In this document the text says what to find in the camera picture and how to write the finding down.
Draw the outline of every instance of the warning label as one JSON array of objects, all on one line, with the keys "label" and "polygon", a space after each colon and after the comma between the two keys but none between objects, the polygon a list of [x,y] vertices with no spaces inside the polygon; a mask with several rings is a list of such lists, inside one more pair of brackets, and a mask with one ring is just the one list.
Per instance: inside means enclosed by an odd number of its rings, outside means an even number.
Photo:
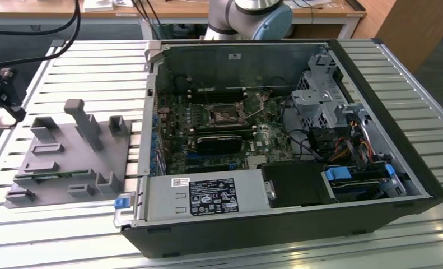
[{"label": "warning label", "polygon": [[189,182],[189,209],[192,216],[237,212],[235,180]]}]

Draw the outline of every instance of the yellow wire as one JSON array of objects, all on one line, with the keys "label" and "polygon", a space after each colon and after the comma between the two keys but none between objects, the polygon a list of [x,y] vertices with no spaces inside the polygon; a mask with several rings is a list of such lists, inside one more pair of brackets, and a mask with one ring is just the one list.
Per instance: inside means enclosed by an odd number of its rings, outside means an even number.
[{"label": "yellow wire", "polygon": [[348,153],[348,148],[345,148],[333,158],[329,159],[329,161],[333,161],[335,159],[343,157]]}]

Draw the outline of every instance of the paper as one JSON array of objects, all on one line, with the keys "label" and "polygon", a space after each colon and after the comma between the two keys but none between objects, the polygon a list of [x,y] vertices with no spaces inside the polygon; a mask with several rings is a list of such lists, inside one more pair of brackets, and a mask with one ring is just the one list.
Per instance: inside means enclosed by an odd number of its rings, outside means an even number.
[{"label": "paper", "polygon": [[287,0],[284,1],[284,4],[288,5],[291,7],[291,9],[295,9],[295,8],[301,8],[301,7],[305,7],[305,8],[309,8],[309,5],[313,7],[313,6],[317,6],[320,4],[329,4],[332,3],[332,0]]}]

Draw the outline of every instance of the power cable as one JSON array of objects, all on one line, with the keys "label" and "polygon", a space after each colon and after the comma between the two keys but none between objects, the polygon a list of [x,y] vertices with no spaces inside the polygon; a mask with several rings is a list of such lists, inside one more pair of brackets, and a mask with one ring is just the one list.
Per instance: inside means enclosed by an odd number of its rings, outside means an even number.
[{"label": "power cable", "polygon": [[296,0],[292,0],[292,2],[295,3],[295,5],[300,8],[308,8],[311,10],[311,25],[309,25],[309,29],[308,29],[308,38],[311,37],[311,28],[312,28],[312,24],[313,24],[313,11],[312,10],[321,10],[321,7],[312,7],[311,4],[308,2],[305,2],[305,0],[301,0],[309,7],[304,7],[300,4],[297,4]]},{"label": "power cable", "polygon": [[76,5],[74,13],[77,15],[76,16],[76,27],[74,27],[74,30],[73,30],[72,37],[68,40],[65,46],[61,48],[61,50],[57,53],[54,53],[49,56],[0,62],[0,68],[13,66],[13,65],[17,65],[17,64],[22,64],[22,63],[33,63],[33,62],[41,62],[41,61],[52,60],[52,59],[60,57],[68,51],[68,49],[70,48],[70,46],[72,46],[72,44],[73,44],[73,42],[74,42],[74,40],[78,36],[78,32],[80,32],[80,4],[78,4],[78,0],[74,0],[74,5]]},{"label": "power cable", "polygon": [[152,30],[152,33],[153,33],[155,38],[156,38],[157,40],[160,40],[159,33],[155,31],[155,28],[153,28],[153,25],[152,25],[152,22],[151,22],[151,20],[149,20],[148,13],[147,13],[147,10],[145,10],[145,6],[143,5],[141,0],[137,0],[137,2],[134,2],[134,0],[132,0],[132,3],[133,3],[133,6],[134,6],[134,8],[136,8],[136,10],[137,10],[137,12],[138,12],[138,14],[140,14],[140,16],[141,16],[141,19],[143,19],[144,22],[148,24],[148,27],[149,27],[149,29]]},{"label": "power cable", "polygon": [[80,13],[77,13],[77,7],[74,7],[74,10],[73,10],[73,15],[72,15],[72,18],[70,20],[64,24],[61,25],[61,27],[56,28],[56,29],[52,29],[52,30],[48,30],[48,31],[40,31],[40,32],[16,32],[16,31],[0,31],[0,35],[33,35],[33,36],[37,36],[37,35],[49,35],[49,34],[54,34],[62,30],[65,30],[74,22],[77,16],[78,16]]},{"label": "power cable", "polygon": [[159,26],[160,26],[164,38],[167,39],[168,36],[167,36],[167,32],[164,31],[164,28],[163,28],[163,25],[161,25],[161,22],[160,22],[160,19],[159,19],[159,15],[156,14],[155,8],[153,8],[152,3],[149,2],[149,0],[147,0],[147,3],[148,3],[149,8],[151,8],[151,10],[153,12],[153,15],[155,15],[155,18],[156,18],[156,22],[159,23]]}]

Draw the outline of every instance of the gray carpet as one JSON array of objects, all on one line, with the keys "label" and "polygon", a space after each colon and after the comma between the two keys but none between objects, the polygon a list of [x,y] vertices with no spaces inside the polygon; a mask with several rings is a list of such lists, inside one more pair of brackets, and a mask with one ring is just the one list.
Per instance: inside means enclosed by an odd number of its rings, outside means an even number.
[{"label": "gray carpet", "polygon": [[[29,31],[29,26],[0,26],[0,30]],[[68,39],[72,29],[62,33],[46,36],[0,36],[0,61],[37,57],[45,54],[53,39]],[[78,40],[129,40],[141,39],[137,25],[82,25]],[[20,75],[16,79],[16,87],[21,91],[32,80],[38,63],[17,66]],[[443,42],[437,45],[432,55],[415,73],[415,77],[424,85],[440,105],[443,106]]]}]

